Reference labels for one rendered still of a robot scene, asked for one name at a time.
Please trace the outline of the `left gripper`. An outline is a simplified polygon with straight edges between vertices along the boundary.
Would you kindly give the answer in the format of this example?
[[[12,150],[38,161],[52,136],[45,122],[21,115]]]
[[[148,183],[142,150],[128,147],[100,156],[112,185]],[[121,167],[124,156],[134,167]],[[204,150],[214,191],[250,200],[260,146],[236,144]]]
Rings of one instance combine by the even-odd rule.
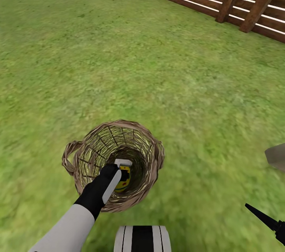
[[[129,179],[129,173],[127,172],[127,170],[121,169],[121,172],[122,172],[122,176],[121,176],[120,181],[126,181],[127,179]]]

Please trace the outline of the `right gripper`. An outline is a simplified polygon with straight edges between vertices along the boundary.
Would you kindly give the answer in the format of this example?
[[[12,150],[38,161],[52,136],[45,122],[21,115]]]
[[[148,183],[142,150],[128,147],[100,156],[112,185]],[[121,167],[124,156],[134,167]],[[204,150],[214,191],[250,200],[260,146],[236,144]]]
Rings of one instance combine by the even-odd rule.
[[[252,207],[248,203],[245,204],[245,206],[253,213],[255,214],[260,220],[262,220],[272,231],[276,231],[276,239],[280,241],[285,246],[285,222],[282,222],[279,220],[277,222],[276,220],[272,219],[268,215],[262,213],[258,209]]]

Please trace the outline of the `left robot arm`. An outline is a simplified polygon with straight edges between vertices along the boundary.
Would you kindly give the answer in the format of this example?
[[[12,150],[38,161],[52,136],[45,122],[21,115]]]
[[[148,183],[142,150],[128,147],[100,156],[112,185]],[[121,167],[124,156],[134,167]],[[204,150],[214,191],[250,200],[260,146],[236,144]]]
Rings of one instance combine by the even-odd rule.
[[[129,179],[130,159],[106,163],[64,216],[28,252],[80,252],[91,229],[119,181]]]

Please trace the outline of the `easter egg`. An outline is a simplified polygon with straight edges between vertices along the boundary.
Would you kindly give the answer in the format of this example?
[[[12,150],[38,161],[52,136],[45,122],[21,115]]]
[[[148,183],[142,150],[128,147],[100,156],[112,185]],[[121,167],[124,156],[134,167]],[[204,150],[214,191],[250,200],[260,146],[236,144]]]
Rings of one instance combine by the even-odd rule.
[[[119,181],[116,188],[114,189],[114,192],[117,192],[117,193],[123,192],[124,190],[127,190],[127,186],[129,185],[129,182],[131,179],[131,174],[132,174],[131,167],[120,166],[120,169],[127,170],[127,172],[129,173],[129,179],[127,179],[126,181]],[[114,192],[113,192],[113,194],[114,194]]]

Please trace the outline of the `wicker basket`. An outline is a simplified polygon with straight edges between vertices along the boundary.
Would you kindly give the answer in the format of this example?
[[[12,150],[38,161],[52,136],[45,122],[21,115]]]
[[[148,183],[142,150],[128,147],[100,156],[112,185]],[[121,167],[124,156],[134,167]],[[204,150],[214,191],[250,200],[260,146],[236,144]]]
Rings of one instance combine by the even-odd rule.
[[[109,129],[108,138],[98,135],[105,129]],[[114,132],[118,135],[113,136]],[[76,153],[71,164],[68,157],[74,151]],[[89,161],[86,161],[89,152],[91,156]],[[75,187],[80,196],[84,187],[100,175],[103,165],[113,163],[116,158],[129,159],[128,153],[132,152],[139,158],[131,157],[132,174],[127,190],[119,193],[113,191],[114,194],[112,193],[106,205],[100,210],[105,213],[119,213],[131,209],[146,198],[151,187],[158,180],[159,170],[164,168],[165,148],[162,141],[155,139],[144,125],[123,119],[100,124],[84,136],[82,141],[74,140],[67,144],[62,157],[62,166],[74,178]],[[116,155],[118,153],[119,155]],[[98,164],[99,157],[101,159]],[[139,164],[143,164],[142,176],[139,172]]]

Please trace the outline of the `robot trunk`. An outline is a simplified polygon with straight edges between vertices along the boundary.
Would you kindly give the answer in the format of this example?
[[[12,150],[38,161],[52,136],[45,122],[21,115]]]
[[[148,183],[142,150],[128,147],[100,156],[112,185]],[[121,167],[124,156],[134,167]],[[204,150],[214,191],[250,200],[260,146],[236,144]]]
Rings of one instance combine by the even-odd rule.
[[[171,252],[168,231],[164,225],[121,225],[114,252]]]

